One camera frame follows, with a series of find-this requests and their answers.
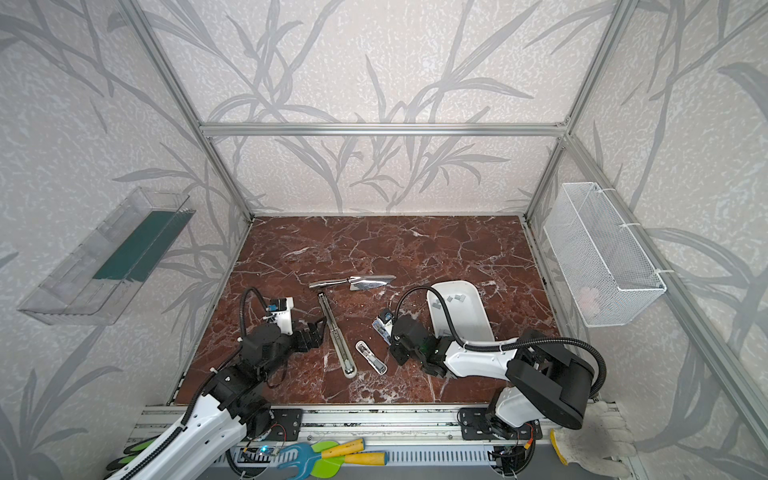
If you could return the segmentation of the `small white stapler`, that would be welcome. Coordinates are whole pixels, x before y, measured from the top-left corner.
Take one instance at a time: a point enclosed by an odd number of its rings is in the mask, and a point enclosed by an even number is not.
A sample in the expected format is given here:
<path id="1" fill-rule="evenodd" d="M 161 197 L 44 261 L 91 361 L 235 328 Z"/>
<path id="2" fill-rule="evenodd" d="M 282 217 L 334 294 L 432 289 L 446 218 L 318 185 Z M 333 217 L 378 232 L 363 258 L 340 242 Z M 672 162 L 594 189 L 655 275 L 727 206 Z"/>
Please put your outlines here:
<path id="1" fill-rule="evenodd" d="M 373 353 L 365 341 L 358 341 L 355 348 L 379 375 L 387 373 L 387 365 Z"/>

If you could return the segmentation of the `black white stapler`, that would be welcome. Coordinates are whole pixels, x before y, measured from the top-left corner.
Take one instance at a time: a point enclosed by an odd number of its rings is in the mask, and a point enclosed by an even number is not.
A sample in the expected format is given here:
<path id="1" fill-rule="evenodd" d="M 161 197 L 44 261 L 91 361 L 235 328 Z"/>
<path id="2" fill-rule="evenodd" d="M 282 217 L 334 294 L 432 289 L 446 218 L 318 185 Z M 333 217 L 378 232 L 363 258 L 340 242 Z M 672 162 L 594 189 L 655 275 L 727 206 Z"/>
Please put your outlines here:
<path id="1" fill-rule="evenodd" d="M 348 344 L 333 314 L 328 297 L 323 292 L 319 292 L 317 297 L 321 310 L 327 320 L 327 325 L 330 328 L 330 337 L 337 353 L 339 363 L 343 370 L 343 374 L 347 379 L 353 379 L 357 375 L 358 369 L 349 350 Z"/>

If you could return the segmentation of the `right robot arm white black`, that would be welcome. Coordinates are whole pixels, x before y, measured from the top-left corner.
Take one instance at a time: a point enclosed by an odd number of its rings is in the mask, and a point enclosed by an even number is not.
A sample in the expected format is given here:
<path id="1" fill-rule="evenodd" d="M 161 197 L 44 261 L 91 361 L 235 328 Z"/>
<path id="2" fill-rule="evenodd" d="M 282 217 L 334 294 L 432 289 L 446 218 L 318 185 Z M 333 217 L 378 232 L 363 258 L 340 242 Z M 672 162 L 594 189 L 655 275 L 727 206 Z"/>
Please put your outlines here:
<path id="1" fill-rule="evenodd" d="M 504 380 L 489 403 L 490 419 L 510 428 L 547 419 L 579 430 L 587 403 L 605 383 L 607 366 L 589 343 L 548 337 L 535 329 L 507 342 L 468 342 L 437 337 L 403 315 L 391 322 L 390 354 L 398 364 L 413 359 L 428 375 Z"/>

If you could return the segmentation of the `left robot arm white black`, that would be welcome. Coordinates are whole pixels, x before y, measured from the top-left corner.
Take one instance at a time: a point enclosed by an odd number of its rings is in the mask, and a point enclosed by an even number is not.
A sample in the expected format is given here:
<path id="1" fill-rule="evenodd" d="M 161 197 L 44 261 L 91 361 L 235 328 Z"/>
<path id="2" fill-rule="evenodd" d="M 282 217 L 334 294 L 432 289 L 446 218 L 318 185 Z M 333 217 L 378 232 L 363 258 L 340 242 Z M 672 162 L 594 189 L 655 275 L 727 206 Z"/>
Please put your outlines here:
<path id="1" fill-rule="evenodd" d="M 269 433 L 275 420 L 264 387 L 292 354 L 322 345 L 326 324 L 322 318 L 291 335 L 274 323 L 254 327 L 198 388 L 184 414 L 111 477 L 195 479 L 242 440 Z"/>

